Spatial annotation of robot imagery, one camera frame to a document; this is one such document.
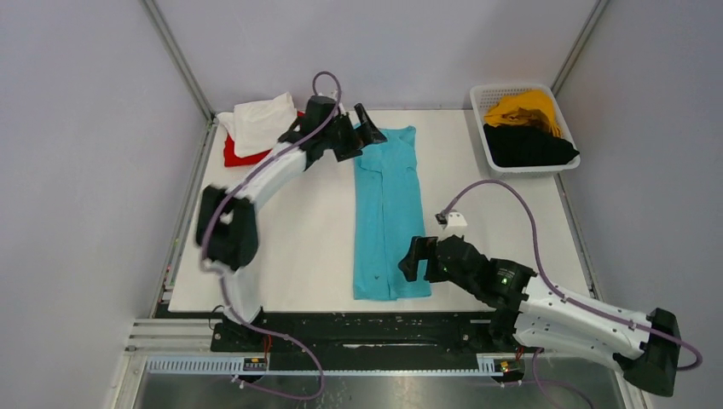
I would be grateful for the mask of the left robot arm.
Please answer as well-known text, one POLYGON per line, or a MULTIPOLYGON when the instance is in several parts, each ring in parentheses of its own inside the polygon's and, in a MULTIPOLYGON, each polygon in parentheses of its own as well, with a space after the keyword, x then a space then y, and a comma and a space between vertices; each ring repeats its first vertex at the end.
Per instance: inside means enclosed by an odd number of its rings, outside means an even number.
POLYGON ((277 139, 270 154, 234 188, 206 186, 200 198, 195 242, 200 268, 220 282, 223 313, 234 322, 231 337, 245 350, 259 347, 262 310, 258 275, 250 270, 260 246, 259 211, 289 181, 302 175, 325 151, 337 161, 360 157, 364 147, 387 141, 365 107, 354 106, 358 122, 329 96, 309 98, 304 113, 277 139))

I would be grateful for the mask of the cyan t-shirt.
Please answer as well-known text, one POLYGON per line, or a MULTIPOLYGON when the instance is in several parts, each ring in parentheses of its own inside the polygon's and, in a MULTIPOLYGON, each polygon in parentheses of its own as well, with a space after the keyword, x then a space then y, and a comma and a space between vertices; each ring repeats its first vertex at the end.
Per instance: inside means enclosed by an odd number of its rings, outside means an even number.
POLYGON ((386 142, 354 159, 356 300, 395 301, 431 295, 423 280, 406 281, 398 263, 411 238, 425 235, 415 149, 416 128, 382 131, 386 142))

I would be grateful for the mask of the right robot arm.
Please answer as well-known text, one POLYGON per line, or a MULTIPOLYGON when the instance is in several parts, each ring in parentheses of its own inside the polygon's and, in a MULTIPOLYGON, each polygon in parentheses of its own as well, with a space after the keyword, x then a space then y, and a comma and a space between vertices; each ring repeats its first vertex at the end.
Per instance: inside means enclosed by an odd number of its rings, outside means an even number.
POLYGON ((532 268, 488 258, 457 236, 413 237, 398 263, 406 281, 417 280, 421 262, 425 281, 453 283, 494 309, 489 340, 497 349, 571 354, 621 373, 650 394, 673 395, 680 357, 673 313, 640 313, 573 293, 561 297, 532 268))

